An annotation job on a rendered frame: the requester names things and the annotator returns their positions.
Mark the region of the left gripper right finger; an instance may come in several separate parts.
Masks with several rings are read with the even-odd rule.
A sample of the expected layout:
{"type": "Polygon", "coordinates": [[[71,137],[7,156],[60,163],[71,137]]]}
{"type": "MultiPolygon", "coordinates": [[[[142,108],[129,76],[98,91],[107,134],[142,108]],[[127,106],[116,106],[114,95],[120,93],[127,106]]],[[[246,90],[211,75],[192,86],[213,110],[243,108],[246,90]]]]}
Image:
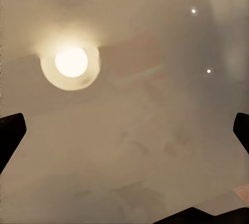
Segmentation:
{"type": "Polygon", "coordinates": [[[233,125],[233,131],[249,153],[249,115],[238,113],[233,125]]]}

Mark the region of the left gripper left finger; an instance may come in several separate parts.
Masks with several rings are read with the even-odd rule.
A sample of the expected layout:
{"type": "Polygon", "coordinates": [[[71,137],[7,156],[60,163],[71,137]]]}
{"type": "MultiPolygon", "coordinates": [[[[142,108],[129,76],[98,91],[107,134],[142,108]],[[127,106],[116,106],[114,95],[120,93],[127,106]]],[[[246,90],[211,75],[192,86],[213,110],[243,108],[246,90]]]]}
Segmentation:
{"type": "Polygon", "coordinates": [[[0,118],[0,174],[26,133],[22,113],[0,118]]]}

